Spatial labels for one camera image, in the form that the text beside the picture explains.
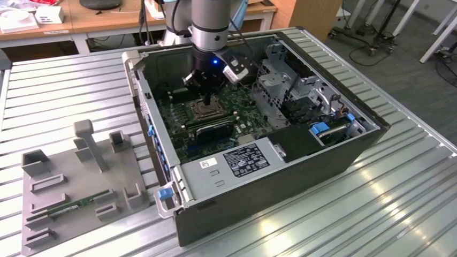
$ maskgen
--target barcode label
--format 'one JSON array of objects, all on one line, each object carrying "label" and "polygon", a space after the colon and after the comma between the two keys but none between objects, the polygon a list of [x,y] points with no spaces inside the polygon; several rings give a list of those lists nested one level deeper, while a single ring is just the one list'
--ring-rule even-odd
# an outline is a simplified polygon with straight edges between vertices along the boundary
[{"label": "barcode label", "polygon": [[63,34],[63,33],[67,33],[69,31],[67,30],[63,30],[63,31],[46,31],[46,32],[42,32],[45,35],[53,35],[53,34]]}]

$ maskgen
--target green circuit board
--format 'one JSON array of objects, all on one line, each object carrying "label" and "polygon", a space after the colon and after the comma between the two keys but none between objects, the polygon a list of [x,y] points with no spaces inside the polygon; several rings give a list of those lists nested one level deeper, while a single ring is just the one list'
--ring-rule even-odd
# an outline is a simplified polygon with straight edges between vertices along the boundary
[{"label": "green circuit board", "polygon": [[[263,115],[258,111],[250,98],[250,90],[223,88],[213,96],[211,108],[219,108],[218,115],[201,118],[195,115],[194,107],[201,99],[175,103],[175,97],[158,99],[158,110],[163,119],[167,134],[181,163],[190,162],[222,150],[238,146],[237,138],[251,135],[257,139],[273,131]],[[211,140],[205,144],[195,143],[195,131],[211,125],[233,123],[233,133],[221,140]]]}]

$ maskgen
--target gray fixture post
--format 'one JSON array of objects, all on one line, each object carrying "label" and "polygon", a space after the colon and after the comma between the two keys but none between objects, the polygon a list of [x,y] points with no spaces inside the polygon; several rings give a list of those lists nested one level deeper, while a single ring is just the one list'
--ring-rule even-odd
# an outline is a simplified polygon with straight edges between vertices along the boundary
[{"label": "gray fixture post", "polygon": [[82,138],[85,141],[85,144],[90,150],[93,159],[99,167],[101,172],[106,171],[109,169],[107,164],[105,160],[102,159],[102,155],[98,149],[97,144],[93,141],[91,134],[93,134],[93,126],[89,119],[81,120],[78,122],[74,122],[73,125],[74,128],[74,135],[78,138]]}]

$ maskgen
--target gray floor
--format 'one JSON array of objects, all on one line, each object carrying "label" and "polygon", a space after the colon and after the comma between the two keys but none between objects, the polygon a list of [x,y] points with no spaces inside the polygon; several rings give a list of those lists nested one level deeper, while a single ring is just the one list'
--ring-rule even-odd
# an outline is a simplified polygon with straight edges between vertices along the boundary
[{"label": "gray floor", "polygon": [[[367,0],[359,20],[354,28],[362,23],[365,14],[374,0]],[[345,9],[351,12],[357,0],[343,0]],[[382,19],[389,11],[390,4],[385,3],[381,12],[373,22],[375,28],[379,27]],[[393,32],[395,25],[405,14],[405,10],[398,9],[387,27]],[[435,72],[434,57],[425,63],[419,63],[426,49],[435,40],[431,35],[437,24],[426,19],[413,16],[405,26],[402,33],[397,37],[398,47],[393,54],[375,66],[365,67],[357,65],[349,59],[350,51],[362,43],[338,35],[335,39],[327,40],[326,45],[331,50],[374,81],[374,83],[406,106],[407,109],[457,145],[457,88],[449,85]],[[450,46],[457,41],[457,36],[450,35],[443,45]],[[353,58],[365,64],[374,63],[383,55],[370,57],[362,51],[353,54]],[[457,61],[450,64],[457,71]],[[455,78],[445,67],[439,65],[441,74],[454,82]]]}]

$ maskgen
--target blue drive bracket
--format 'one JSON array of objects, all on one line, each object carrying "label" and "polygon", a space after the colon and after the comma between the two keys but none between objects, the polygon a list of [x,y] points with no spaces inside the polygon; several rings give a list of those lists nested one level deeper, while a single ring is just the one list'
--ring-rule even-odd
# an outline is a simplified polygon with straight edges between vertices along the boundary
[{"label": "blue drive bracket", "polygon": [[354,117],[353,114],[346,114],[346,118],[347,118],[347,120],[350,121],[350,123],[353,123],[354,120],[355,120],[355,117]]},{"label": "blue drive bracket", "polygon": [[330,129],[330,128],[329,128],[329,126],[326,125],[325,122],[318,122],[317,124],[314,124],[314,125],[311,126],[311,131],[313,131],[313,133],[314,133],[315,135],[317,135],[318,133],[321,133],[321,132],[329,130],[329,129]]}]

